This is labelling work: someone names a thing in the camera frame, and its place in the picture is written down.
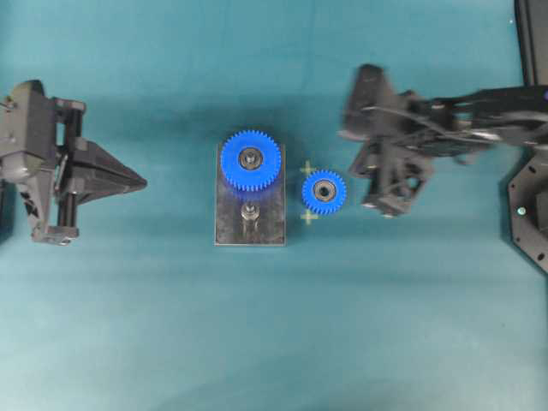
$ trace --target teal surface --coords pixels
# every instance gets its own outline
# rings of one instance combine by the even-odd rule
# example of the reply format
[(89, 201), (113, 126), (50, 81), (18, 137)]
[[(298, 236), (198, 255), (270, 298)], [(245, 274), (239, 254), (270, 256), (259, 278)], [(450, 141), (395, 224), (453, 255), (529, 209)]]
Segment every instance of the teal surface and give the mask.
[[(3, 0), (0, 90), (88, 104), (84, 135), (149, 181), (81, 207), (81, 238), (0, 244), (0, 409), (546, 410), (543, 277), (507, 241), (521, 152), (436, 162), (386, 221), (337, 138), (354, 69), (452, 96), (518, 86), (510, 0)], [(288, 244), (215, 248), (215, 149), (256, 127), (288, 154)], [(300, 168), (348, 201), (306, 225)]]

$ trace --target metal plate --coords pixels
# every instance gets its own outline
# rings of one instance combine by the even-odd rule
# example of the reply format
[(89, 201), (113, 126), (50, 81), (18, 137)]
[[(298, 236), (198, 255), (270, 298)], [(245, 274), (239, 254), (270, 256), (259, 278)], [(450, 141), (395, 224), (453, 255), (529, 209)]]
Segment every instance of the metal plate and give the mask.
[(548, 238), (537, 225), (536, 196), (548, 187), (548, 166), (534, 157), (508, 185), (512, 240), (548, 271)]
[[(282, 168), (279, 176), (261, 193), (243, 193), (229, 185), (220, 165), (222, 148), (222, 144), (217, 147), (215, 245), (285, 245), (285, 147), (280, 147)], [(242, 217), (241, 210), (247, 202), (258, 206), (256, 220)]]

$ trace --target blue gear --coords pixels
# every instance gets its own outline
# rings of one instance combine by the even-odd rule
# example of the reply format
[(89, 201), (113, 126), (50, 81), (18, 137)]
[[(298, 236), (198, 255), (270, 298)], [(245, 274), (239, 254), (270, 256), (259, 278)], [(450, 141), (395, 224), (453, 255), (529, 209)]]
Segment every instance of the blue gear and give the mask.
[[(314, 186), (317, 182), (326, 180), (335, 186), (335, 197), (329, 201), (318, 200), (314, 195)], [(346, 200), (346, 184), (333, 171), (320, 170), (313, 172), (302, 185), (302, 200), (307, 209), (316, 214), (331, 214), (338, 211)]]
[[(240, 153), (246, 148), (259, 150), (263, 162), (256, 170), (246, 170), (240, 165)], [(234, 134), (221, 151), (221, 169), (234, 188), (242, 191), (259, 191), (268, 187), (282, 168), (282, 153), (274, 140), (256, 130)]]

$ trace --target black mounting plate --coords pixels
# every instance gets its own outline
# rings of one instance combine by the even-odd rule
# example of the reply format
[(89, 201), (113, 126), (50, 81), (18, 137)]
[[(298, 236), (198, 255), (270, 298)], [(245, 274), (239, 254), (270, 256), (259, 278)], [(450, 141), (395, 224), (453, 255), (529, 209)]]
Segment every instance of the black mounting plate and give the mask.
[(539, 228), (539, 195), (548, 188), (548, 165), (535, 156), (508, 185), (512, 240), (548, 272), (548, 236)]

